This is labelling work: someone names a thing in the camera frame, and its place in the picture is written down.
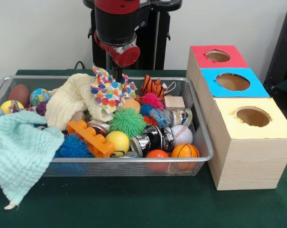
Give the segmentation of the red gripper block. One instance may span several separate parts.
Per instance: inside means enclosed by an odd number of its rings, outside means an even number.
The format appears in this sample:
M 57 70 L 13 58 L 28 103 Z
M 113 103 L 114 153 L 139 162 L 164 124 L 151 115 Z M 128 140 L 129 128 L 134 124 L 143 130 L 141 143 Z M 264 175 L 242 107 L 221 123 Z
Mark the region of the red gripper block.
M 94 32 L 94 39 L 100 48 L 112 57 L 114 63 L 112 64 L 112 76 L 116 81 L 121 82 L 122 67 L 134 64 L 140 56 L 140 48 L 136 45 L 137 35 L 134 34 L 134 39 L 122 46 L 114 46 L 101 41 L 96 31 Z

